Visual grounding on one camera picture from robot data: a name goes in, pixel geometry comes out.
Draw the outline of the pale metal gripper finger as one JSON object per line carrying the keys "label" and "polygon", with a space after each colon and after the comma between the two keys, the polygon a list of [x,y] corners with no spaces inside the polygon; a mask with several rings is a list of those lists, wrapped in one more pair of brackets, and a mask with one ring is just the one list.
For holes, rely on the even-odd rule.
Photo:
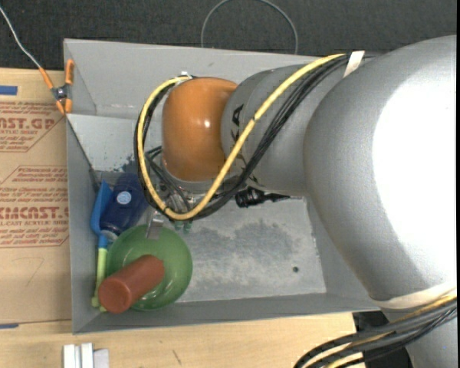
{"label": "pale metal gripper finger", "polygon": [[163,223],[163,216],[157,210],[148,210],[146,214],[146,238],[158,240]]}

